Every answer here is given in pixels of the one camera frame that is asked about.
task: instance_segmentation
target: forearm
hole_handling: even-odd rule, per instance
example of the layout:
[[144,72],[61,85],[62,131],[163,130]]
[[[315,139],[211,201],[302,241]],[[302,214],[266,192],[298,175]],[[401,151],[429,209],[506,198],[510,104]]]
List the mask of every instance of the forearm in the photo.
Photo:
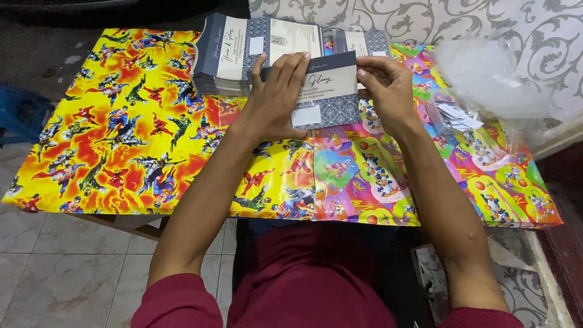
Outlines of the forearm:
[[255,146],[237,127],[227,130],[174,209],[154,252],[148,285],[170,274],[200,274]]
[[419,121],[395,137],[424,230],[443,260],[489,261],[483,224]]

